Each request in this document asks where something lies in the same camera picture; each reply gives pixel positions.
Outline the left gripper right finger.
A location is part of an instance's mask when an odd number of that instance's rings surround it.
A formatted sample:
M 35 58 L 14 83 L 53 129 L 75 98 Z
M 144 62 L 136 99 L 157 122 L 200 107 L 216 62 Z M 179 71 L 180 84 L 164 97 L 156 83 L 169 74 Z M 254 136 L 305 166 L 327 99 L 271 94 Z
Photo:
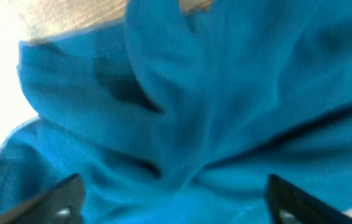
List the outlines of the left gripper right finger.
M 273 224 L 352 224 L 352 217 L 275 174 L 267 176 L 264 198 Z

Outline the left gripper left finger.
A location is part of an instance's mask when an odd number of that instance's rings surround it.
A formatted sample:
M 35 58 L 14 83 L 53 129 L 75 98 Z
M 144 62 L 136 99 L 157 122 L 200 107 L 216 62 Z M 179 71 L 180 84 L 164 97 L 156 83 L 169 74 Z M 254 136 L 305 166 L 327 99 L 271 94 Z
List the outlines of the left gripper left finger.
M 81 224 L 84 201 L 83 179 L 73 174 L 0 214 L 0 224 Z

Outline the blue polo shirt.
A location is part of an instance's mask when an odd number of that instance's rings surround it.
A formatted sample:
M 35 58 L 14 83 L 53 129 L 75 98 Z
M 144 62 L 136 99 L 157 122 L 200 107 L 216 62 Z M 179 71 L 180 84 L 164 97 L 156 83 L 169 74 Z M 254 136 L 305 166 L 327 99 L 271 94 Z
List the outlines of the blue polo shirt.
M 352 207 L 352 1 L 130 1 L 17 71 L 0 214 L 72 174 L 84 223 L 268 223 L 269 174 Z

